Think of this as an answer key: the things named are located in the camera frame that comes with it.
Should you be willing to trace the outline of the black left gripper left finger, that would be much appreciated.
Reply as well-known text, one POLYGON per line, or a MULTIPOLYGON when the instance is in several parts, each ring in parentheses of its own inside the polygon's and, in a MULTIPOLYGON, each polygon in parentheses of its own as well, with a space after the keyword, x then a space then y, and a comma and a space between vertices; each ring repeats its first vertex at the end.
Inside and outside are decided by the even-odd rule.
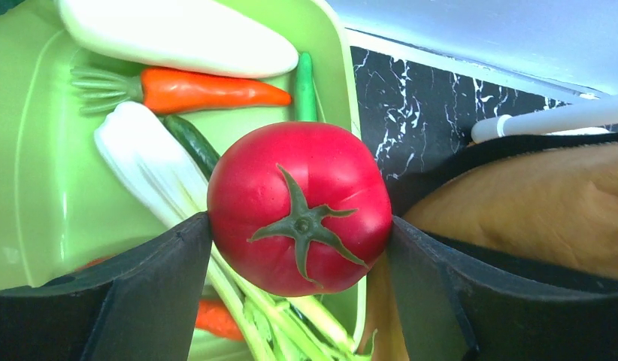
POLYGON ((41 287, 0 291, 0 360, 185 360, 211 255, 208 216, 41 287))

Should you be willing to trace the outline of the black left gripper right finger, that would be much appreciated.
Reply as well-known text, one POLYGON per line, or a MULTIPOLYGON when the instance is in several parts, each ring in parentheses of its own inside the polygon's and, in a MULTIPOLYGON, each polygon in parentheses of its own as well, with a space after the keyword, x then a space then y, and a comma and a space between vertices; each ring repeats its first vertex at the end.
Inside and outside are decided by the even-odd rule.
POLYGON ((618 281, 433 237, 395 217, 389 268, 412 360, 618 360, 618 281))

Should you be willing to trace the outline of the red tomato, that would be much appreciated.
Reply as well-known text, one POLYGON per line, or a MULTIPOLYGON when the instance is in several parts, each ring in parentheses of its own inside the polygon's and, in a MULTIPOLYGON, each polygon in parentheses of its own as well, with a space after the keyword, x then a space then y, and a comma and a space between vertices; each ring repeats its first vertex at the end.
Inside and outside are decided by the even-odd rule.
POLYGON ((278 296, 350 288, 392 228, 369 149, 340 126, 314 122, 275 123, 237 140, 211 175, 208 216, 223 259, 278 296))

